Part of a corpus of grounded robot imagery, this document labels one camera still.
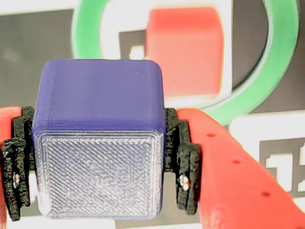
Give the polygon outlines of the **red gripper finger with black pad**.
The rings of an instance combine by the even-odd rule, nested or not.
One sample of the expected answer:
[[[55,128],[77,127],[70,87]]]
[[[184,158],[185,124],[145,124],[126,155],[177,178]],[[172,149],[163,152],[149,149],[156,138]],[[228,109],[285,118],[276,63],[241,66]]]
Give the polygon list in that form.
[[[0,109],[0,227],[7,228],[7,216],[20,220],[22,207],[30,206],[29,174],[35,170],[32,141],[34,108]]]
[[[305,215],[217,121],[194,109],[165,110],[165,171],[177,207],[204,229],[302,229]]]

